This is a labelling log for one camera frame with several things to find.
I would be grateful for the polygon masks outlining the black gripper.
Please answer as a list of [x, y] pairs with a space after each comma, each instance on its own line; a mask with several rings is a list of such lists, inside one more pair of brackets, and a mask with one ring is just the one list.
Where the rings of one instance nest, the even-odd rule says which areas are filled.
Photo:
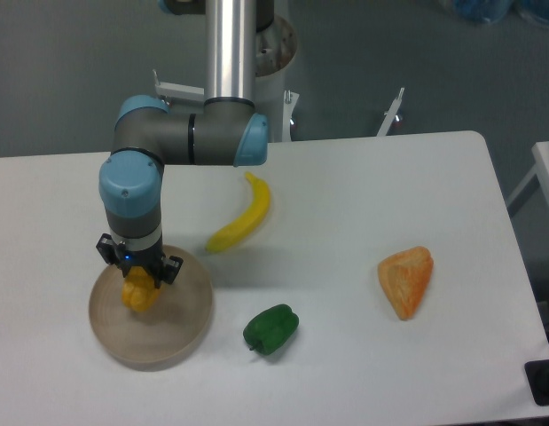
[[156, 289], [161, 283], [172, 284], [184, 260], [179, 256], [167, 256], [163, 250], [162, 236], [147, 248], [133, 249], [132, 244], [115, 242], [108, 233], [99, 238], [96, 249], [106, 264], [116, 266], [126, 280], [134, 266], [142, 267], [152, 278]]

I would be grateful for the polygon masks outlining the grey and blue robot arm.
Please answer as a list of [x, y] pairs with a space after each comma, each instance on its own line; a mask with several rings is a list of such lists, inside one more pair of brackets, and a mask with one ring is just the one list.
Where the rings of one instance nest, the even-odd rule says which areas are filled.
[[255, 109], [255, 38], [274, 21], [272, 1], [162, 1], [160, 7], [206, 19], [203, 111], [172, 114], [165, 100], [145, 95], [122, 103], [113, 149], [98, 175], [110, 231], [97, 244], [107, 264], [124, 276], [139, 267], [156, 288], [172, 283], [183, 263], [163, 251], [165, 167], [257, 166], [267, 159], [269, 123]]

